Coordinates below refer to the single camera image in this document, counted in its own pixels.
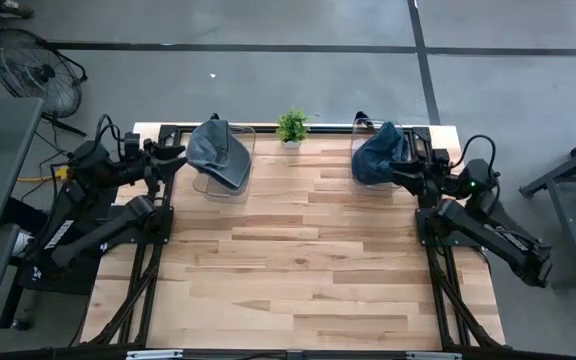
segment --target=potted plant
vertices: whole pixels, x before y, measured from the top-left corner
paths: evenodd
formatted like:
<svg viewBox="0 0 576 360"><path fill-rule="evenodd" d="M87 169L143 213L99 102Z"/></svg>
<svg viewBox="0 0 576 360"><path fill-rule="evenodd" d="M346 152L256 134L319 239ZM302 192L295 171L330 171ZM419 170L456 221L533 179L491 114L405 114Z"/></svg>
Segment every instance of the potted plant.
<svg viewBox="0 0 576 360"><path fill-rule="evenodd" d="M308 121L308 116L304 114L303 110L294 108L277 119L279 123L277 134L279 134L279 138L286 149L298 148L301 145L301 140L306 139L308 136L308 130L304 126L306 121Z"/></svg>

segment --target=gray floor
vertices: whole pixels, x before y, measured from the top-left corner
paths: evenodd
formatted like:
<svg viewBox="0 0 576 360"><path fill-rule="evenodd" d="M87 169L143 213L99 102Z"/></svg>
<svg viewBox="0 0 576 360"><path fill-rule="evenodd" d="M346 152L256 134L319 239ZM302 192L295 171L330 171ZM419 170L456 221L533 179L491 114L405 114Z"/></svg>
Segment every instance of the gray floor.
<svg viewBox="0 0 576 360"><path fill-rule="evenodd" d="M13 22L48 39L209 44L413 45L404 0L27 0L37 10ZM576 1L417 2L429 46L576 48ZM108 113L123 129L135 121L200 121L219 112L233 121L273 121L290 106L317 122L348 123L357 110L404 124L427 124L415 55L68 52L89 71L72 124L92 131ZM519 196L520 185L563 161L576 145L576 58L431 56L442 124L462 143L492 136L501 199L522 225L555 244L554 278L574 272L546 194ZM9 96L0 85L0 97ZM52 130L40 126L52 137ZM63 148L80 139L59 134ZM487 157L473 144L469 158ZM36 176L52 154L33 143L23 174ZM23 194L27 186L18 186ZM29 202L47 207L49 186ZM509 345L576 355L576 290L526 287L492 257L493 282ZM42 294L37 326L0 330L0 350L63 346L87 299ZM61 310L69 310L64 315Z"/></svg>

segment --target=transparent bin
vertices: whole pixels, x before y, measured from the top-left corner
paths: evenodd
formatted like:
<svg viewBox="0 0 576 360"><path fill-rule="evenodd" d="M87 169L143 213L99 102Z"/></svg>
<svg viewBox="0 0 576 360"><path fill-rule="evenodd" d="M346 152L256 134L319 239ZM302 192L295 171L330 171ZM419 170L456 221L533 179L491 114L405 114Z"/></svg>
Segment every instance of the transparent bin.
<svg viewBox="0 0 576 360"><path fill-rule="evenodd" d="M352 157L355 152L373 137L385 123L392 123L396 128L403 129L402 126L395 120L381 120L381 119L355 119L352 126L352 138L350 141L350 160L352 162ZM350 177L353 181L351 184L352 192L361 195L369 196L388 196L392 194L393 190L399 189L401 186L395 185L391 182L381 183L376 185L366 185L359 182L352 174L352 167L350 169Z"/></svg>
<svg viewBox="0 0 576 360"><path fill-rule="evenodd" d="M233 189L219 182L209 174L199 173L193 181L192 185L195 191L204 194L206 200L242 204L248 200L248 193L250 192L250 179L252 178L253 160L255 154L255 141L256 133L251 127L244 126L230 126L230 133L243 145L243 147L250 154L248 161L248 173L244 175L242 186L238 189Z"/></svg>

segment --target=wood plank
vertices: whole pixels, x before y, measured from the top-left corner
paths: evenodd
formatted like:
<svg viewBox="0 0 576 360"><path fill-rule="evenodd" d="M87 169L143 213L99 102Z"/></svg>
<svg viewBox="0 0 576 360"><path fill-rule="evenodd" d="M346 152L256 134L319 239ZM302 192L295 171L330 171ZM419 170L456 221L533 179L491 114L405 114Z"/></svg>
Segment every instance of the wood plank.
<svg viewBox="0 0 576 360"><path fill-rule="evenodd" d="M138 123L134 130L156 138L160 125ZM447 147L453 159L460 155L454 127L430 131L435 147ZM354 182L350 136L311 135L290 150L276 135L257 134L242 204L208 201L194 189L196 176L184 166L174 183L175 219L148 347L440 348L428 262L414 226L416 198ZM122 187L117 203L145 190L143 182ZM84 340L123 301L134 249L121 245L102 259ZM454 253L464 301L503 342L486 263L471 249ZM453 308L446 307L456 338ZM138 322L136 314L133 336Z"/></svg>

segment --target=dark blue fabric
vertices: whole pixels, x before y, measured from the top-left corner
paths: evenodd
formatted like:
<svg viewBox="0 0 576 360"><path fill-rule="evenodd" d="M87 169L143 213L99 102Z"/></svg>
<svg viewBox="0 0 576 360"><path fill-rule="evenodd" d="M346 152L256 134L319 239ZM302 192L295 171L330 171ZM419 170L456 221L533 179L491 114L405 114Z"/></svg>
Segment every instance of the dark blue fabric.
<svg viewBox="0 0 576 360"><path fill-rule="evenodd" d="M408 160L408 141L401 128L384 123L352 157L352 175L362 184L392 181L390 163Z"/></svg>

